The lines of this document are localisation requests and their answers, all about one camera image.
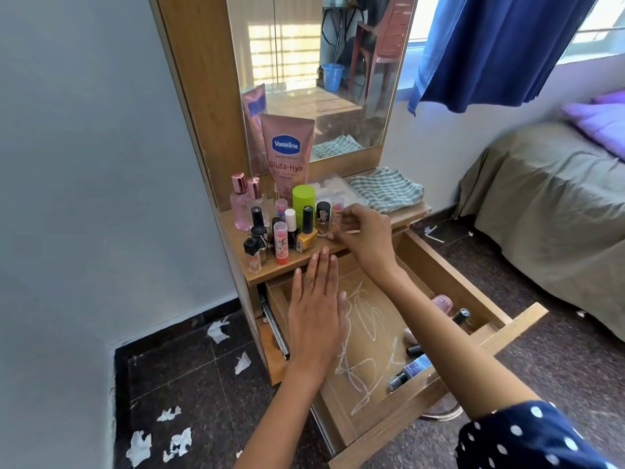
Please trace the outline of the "purple pillow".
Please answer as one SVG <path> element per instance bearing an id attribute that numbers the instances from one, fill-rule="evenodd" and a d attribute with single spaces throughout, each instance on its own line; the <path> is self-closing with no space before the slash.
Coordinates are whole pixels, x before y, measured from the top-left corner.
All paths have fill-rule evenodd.
<path id="1" fill-rule="evenodd" d="M 561 112 L 584 135 L 625 163 L 625 89 L 595 97 L 589 104 L 566 104 Z"/>

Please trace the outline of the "green capped bottle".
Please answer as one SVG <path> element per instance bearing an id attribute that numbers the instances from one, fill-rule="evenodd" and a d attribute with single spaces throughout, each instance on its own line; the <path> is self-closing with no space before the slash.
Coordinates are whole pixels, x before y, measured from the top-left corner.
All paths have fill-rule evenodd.
<path id="1" fill-rule="evenodd" d="M 296 228 L 302 228 L 303 209 L 306 206 L 315 207 L 316 190 L 309 184 L 295 186 L 292 192 L 293 209 L 296 212 Z"/>

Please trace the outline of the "pink perfume bottle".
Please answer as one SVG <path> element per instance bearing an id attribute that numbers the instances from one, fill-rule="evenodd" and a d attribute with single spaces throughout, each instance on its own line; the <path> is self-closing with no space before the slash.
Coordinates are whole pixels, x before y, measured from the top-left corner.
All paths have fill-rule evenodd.
<path id="1" fill-rule="evenodd" d="M 246 212 L 252 226 L 270 227 L 268 200 L 262 193 L 261 181 L 257 176 L 247 179 Z"/>
<path id="2" fill-rule="evenodd" d="M 230 196 L 230 205 L 234 216 L 234 223 L 238 230 L 249 231 L 251 225 L 251 213 L 247 206 L 248 187 L 244 173 L 231 175 L 233 192 Z"/>

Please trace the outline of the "clear plastic cotton box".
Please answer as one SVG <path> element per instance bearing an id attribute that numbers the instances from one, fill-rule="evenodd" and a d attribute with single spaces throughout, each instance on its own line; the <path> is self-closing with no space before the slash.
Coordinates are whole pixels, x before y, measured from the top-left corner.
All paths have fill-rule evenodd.
<path id="1" fill-rule="evenodd" d="M 362 194 L 358 193 L 344 178 L 335 173 L 311 182 L 310 185 L 315 190 L 316 204 L 325 201 L 331 205 L 342 202 L 344 207 L 353 204 L 369 206 L 369 201 Z"/>

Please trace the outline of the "window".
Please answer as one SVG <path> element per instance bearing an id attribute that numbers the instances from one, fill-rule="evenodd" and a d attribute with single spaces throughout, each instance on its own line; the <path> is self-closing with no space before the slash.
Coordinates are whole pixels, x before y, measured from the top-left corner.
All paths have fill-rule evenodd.
<path id="1" fill-rule="evenodd" d="M 397 98 L 408 101 L 428 40 L 435 31 L 436 12 L 447 0 L 418 0 L 408 47 L 399 75 Z M 558 65 L 625 54 L 625 0 L 597 0 L 575 32 Z"/>

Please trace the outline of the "wooden dressing table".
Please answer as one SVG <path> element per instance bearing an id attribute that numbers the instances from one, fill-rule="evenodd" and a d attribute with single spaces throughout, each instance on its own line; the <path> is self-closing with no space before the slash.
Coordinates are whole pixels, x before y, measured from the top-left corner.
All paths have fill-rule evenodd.
<path id="1" fill-rule="evenodd" d="M 241 315 L 246 317 L 272 384 L 277 384 L 284 376 L 287 361 L 264 317 L 260 294 L 266 295 L 288 344 L 287 308 L 293 269 L 299 266 L 305 269 L 313 251 L 323 246 L 328 246 L 330 252 L 338 257 L 347 251 L 320 237 L 309 252 L 292 251 L 286 265 L 278 265 L 271 256 L 259 274 L 247 271 L 243 243 L 249 231 L 236 228 L 231 205 L 227 204 L 233 192 L 231 175 L 244 173 L 246 179 L 260 177 L 270 218 L 276 213 L 276 193 L 270 173 L 254 174 L 249 164 L 243 99 L 227 2 L 154 0 L 154 5 L 158 8 L 171 63 L 198 143 L 199 161 L 219 211 L 217 225 L 239 293 Z M 315 182 L 335 173 L 348 182 L 354 176 L 370 175 L 380 164 L 383 145 L 381 148 L 311 161 L 309 180 Z"/>

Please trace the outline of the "person's right forearm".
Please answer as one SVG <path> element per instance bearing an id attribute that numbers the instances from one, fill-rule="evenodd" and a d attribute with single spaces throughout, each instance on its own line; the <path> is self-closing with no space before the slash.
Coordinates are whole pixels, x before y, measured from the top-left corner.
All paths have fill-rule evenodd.
<path id="1" fill-rule="evenodd" d="M 362 265 L 402 315 L 445 386 L 469 419 L 540 397 L 452 320 L 394 261 Z"/>

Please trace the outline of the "metal drawer slide rail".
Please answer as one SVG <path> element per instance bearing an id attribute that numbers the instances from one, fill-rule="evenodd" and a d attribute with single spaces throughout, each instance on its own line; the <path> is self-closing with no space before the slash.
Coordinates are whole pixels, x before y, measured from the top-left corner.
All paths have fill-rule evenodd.
<path id="1" fill-rule="evenodd" d="M 274 313 L 272 312 L 271 306 L 265 294 L 260 294 L 260 303 L 261 303 L 264 317 L 267 319 L 270 325 L 270 329 L 272 330 L 272 333 L 276 339 L 277 346 L 279 347 L 280 352 L 284 356 L 285 361 L 288 361 L 290 358 L 290 352 L 289 352 L 287 341 L 285 340 L 285 337 L 279 327 L 279 324 L 277 323 L 276 317 Z"/>

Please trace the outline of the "person's left hand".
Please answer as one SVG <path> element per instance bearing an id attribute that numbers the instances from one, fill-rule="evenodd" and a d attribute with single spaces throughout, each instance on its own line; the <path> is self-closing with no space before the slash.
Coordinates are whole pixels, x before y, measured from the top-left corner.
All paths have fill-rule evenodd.
<path id="1" fill-rule="evenodd" d="M 290 360 L 328 362 L 338 357 L 345 334 L 340 334 L 338 318 L 339 266 L 336 255 L 329 252 L 330 268 L 324 296 L 316 295 L 316 265 L 320 252 L 311 256 L 306 269 L 306 309 L 288 311 Z"/>

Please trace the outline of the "dressing table mirror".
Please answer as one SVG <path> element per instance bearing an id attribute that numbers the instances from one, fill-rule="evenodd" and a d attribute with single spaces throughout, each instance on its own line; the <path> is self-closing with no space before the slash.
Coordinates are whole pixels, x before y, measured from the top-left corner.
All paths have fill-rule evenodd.
<path id="1" fill-rule="evenodd" d="M 381 148 L 419 0 L 226 0 L 249 164 L 260 114 L 315 122 L 311 161 Z"/>

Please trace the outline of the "dark glitter label tube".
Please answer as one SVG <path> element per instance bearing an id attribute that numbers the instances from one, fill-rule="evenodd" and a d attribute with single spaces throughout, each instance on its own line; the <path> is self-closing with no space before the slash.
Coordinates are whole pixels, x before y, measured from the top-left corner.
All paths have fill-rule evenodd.
<path id="1" fill-rule="evenodd" d="M 416 377 L 419 373 L 428 369 L 430 366 L 431 362 L 427 355 L 421 354 L 388 381 L 387 387 L 389 391 L 393 392 L 397 390 L 403 384 L 407 383 L 409 380 Z"/>

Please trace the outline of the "cluster of small cosmetic bottles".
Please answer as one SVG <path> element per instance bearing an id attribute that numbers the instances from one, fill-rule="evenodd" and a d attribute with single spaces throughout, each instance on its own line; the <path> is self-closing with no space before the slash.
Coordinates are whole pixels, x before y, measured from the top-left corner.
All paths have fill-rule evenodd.
<path id="1" fill-rule="evenodd" d="M 302 208 L 301 227 L 297 227 L 296 210 L 285 209 L 283 215 L 272 219 L 266 226 L 262 207 L 251 206 L 249 236 L 243 243 L 247 271 L 259 274 L 273 256 L 278 265 L 290 261 L 291 251 L 309 252 L 317 240 L 326 235 L 323 227 L 329 225 L 331 205 L 321 201 L 316 206 Z"/>

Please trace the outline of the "bed with olive sheet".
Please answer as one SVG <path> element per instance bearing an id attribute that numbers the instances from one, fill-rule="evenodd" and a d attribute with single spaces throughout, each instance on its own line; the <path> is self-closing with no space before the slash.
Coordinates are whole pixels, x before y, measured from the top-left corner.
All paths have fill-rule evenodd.
<path id="1" fill-rule="evenodd" d="M 625 163 L 572 125 L 543 122 L 490 143 L 459 182 L 516 269 L 625 342 Z"/>

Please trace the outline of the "navy polka dot sleeve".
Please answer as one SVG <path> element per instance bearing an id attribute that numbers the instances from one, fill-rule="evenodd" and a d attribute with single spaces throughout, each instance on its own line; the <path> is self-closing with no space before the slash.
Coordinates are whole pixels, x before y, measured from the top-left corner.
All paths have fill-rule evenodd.
<path id="1" fill-rule="evenodd" d="M 494 410 L 465 424 L 457 469 L 618 469 L 551 402 Z"/>

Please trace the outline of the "green checked cloth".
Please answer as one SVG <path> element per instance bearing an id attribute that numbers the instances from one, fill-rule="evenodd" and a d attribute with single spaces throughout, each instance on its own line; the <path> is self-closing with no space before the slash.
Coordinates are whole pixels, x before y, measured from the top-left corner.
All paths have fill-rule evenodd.
<path id="1" fill-rule="evenodd" d="M 369 207 L 390 214 L 423 200 L 424 187 L 397 169 L 379 167 L 366 176 L 354 176 L 349 185 L 369 201 Z"/>

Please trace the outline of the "person's left forearm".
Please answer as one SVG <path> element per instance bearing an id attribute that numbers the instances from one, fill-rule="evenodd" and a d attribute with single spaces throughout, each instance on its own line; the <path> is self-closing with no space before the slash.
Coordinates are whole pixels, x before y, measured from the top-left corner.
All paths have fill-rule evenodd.
<path id="1" fill-rule="evenodd" d="M 233 469 L 290 469 L 328 362 L 294 360 Z"/>

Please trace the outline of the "person's right hand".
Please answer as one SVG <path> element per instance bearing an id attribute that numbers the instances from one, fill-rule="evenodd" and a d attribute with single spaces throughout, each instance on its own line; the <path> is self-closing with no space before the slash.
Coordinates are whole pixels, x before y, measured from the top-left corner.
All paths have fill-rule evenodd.
<path id="1" fill-rule="evenodd" d="M 360 230 L 361 244 L 343 245 L 354 255 L 365 274 L 385 288 L 399 274 L 392 242 L 389 216 L 361 204 L 353 204 L 342 213 L 341 230 Z"/>

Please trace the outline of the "blue curtain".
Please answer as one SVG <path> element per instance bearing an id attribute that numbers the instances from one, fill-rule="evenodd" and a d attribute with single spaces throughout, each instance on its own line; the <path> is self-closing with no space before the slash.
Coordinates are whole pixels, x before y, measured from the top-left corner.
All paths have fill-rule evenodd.
<path id="1" fill-rule="evenodd" d="M 439 0 L 408 112 L 535 99 L 597 0 Z"/>

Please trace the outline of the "pink lotion tube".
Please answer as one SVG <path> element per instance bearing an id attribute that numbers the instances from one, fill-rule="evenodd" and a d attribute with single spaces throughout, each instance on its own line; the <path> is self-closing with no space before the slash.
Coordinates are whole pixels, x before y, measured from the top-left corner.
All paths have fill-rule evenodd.
<path id="1" fill-rule="evenodd" d="M 260 114 L 270 174 L 277 197 L 293 202 L 293 188 L 308 182 L 316 121 Z"/>

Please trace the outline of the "wooden drawer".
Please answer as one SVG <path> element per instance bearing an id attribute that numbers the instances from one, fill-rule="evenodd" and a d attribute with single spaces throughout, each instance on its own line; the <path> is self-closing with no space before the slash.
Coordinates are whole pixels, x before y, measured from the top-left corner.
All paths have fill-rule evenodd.
<path id="1" fill-rule="evenodd" d="M 548 310 L 534 303 L 510 318 L 417 234 L 394 234 L 398 265 L 429 298 L 445 294 L 452 314 L 471 312 L 473 342 L 495 355 L 537 323 Z M 388 381 L 409 362 L 399 311 L 368 278 L 354 256 L 339 254 L 339 291 L 351 304 L 349 331 L 312 405 L 312 414 L 332 458 L 329 469 L 359 469 L 417 418 L 443 422 L 459 417 L 460 405 L 428 413 L 448 394 L 434 368 L 390 392 Z"/>

